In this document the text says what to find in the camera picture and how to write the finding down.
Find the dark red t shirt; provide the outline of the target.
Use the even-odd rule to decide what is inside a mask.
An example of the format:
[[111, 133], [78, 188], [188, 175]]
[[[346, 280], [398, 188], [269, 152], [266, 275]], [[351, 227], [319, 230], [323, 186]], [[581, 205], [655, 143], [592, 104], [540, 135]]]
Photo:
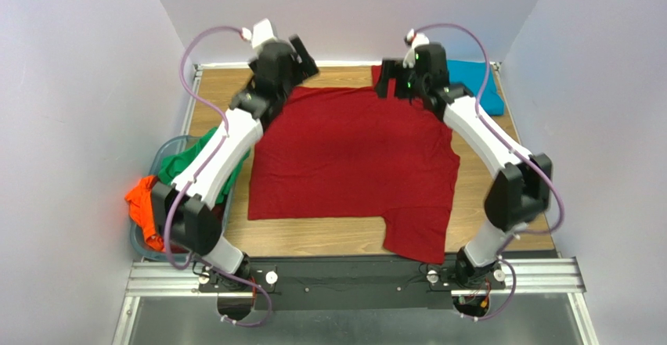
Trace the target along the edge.
[[254, 147], [248, 217], [381, 217], [386, 250], [440, 264], [460, 168], [451, 144], [418, 99], [296, 88]]

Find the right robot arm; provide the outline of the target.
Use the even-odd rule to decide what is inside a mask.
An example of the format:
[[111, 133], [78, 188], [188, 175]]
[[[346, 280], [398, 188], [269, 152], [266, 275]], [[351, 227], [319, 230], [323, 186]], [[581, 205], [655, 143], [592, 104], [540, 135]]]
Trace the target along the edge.
[[404, 59], [384, 58], [375, 92], [385, 98], [421, 100], [424, 108], [463, 138], [488, 169], [492, 184], [485, 197], [486, 220], [456, 254], [453, 278], [469, 286], [492, 273], [512, 239], [550, 205], [553, 164], [513, 140], [478, 104], [463, 83], [451, 81], [446, 51], [420, 43]]

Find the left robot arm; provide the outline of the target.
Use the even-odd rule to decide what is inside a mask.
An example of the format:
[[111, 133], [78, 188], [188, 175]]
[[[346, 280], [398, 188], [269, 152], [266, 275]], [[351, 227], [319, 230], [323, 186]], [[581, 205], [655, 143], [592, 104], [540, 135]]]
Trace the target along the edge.
[[222, 124], [194, 161], [171, 183], [157, 183], [151, 190], [153, 219], [168, 261], [174, 261], [171, 245], [176, 245], [235, 280], [246, 277], [242, 267], [247, 257], [226, 239], [212, 209], [242, 157], [280, 115], [293, 90], [319, 72], [296, 34], [263, 41], [250, 67], [251, 79], [233, 96]]

